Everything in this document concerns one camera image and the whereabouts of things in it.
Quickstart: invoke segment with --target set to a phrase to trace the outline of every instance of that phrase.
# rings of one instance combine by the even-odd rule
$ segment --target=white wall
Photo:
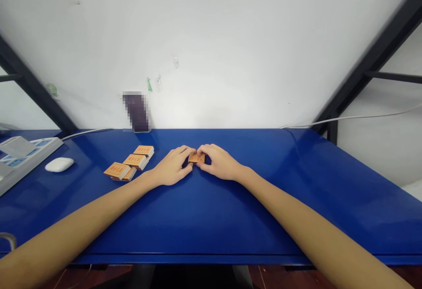
[[[421,57],[419,26],[381,71],[422,75]],[[420,103],[421,84],[373,79],[342,116],[386,114]],[[422,108],[400,116],[343,120],[338,124],[338,146],[393,183],[406,187],[422,177],[421,130]]]
[[[313,120],[402,0],[77,1],[0,0],[0,33],[78,127],[129,127],[149,77],[154,127],[267,128]]]
[[[0,67],[3,75],[7,73]],[[0,83],[0,108],[0,130],[59,128],[14,81]]]

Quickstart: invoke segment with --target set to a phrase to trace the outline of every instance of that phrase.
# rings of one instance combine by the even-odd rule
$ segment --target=blue table
[[[226,149],[384,263],[422,264],[422,203],[311,130],[110,130],[78,136],[0,197],[0,231],[22,244],[119,187],[123,183],[102,172],[138,145],[155,148],[148,170],[172,148],[206,143]],[[46,172],[46,163],[60,156],[76,164],[63,173]],[[1,242],[1,255],[7,251]],[[176,185],[142,197],[74,262],[309,263],[245,188],[197,167]]]

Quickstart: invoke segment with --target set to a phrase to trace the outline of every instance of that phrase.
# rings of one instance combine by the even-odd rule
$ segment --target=white power strip
[[[27,156],[15,158],[7,155],[0,159],[0,163],[13,167],[13,171],[10,174],[6,177],[0,177],[0,196],[12,188],[19,180],[25,177],[63,144],[58,137],[33,140],[31,143],[34,144],[36,148]]]

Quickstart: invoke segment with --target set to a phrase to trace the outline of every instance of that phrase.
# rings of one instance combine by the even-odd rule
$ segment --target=black metal frame
[[[0,66],[9,74],[0,76],[0,83],[15,81],[62,130],[61,137],[77,130],[72,120],[2,37],[0,37]]]
[[[422,76],[379,72],[421,21],[422,0],[405,0],[315,122],[341,115],[372,78],[422,83]],[[321,135],[328,131],[327,139],[336,144],[337,125],[338,121],[333,121],[317,124],[312,129]]]

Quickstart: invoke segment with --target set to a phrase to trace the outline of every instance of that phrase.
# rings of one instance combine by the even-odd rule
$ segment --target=person's right hand
[[[211,165],[196,163],[199,168],[221,179],[239,181],[245,166],[239,164],[229,153],[215,144],[201,145],[197,154],[202,153],[210,156]]]

